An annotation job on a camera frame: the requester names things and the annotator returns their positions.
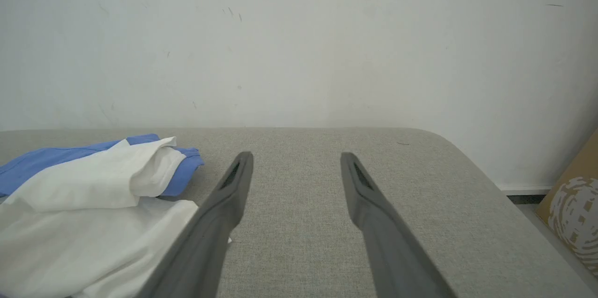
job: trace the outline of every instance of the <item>white fabric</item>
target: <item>white fabric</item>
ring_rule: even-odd
[[[126,140],[39,172],[0,204],[0,293],[134,296],[197,210],[156,198],[184,155],[176,139]]]

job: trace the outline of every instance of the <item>brown cardboard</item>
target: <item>brown cardboard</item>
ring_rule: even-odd
[[[598,277],[598,130],[542,200],[536,213]]]

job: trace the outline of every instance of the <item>pile of clothing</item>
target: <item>pile of clothing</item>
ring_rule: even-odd
[[[197,205],[177,196],[203,161],[143,135],[29,152],[0,167],[0,294],[132,297]]]

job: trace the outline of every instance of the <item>gray floor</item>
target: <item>gray floor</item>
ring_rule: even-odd
[[[567,261],[571,268],[581,277],[581,279],[588,285],[590,290],[598,297],[598,279],[596,279],[592,273],[581,264],[581,262],[575,257],[575,255],[567,249],[564,244],[558,239],[551,230],[545,226],[545,224],[536,216],[534,212],[537,204],[523,204],[515,205],[525,216],[538,228],[538,230],[544,235],[544,237],[559,251],[562,257]]]

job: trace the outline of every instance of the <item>baseboard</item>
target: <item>baseboard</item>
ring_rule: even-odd
[[[555,184],[498,184],[498,189],[505,195],[538,195],[547,194]]]

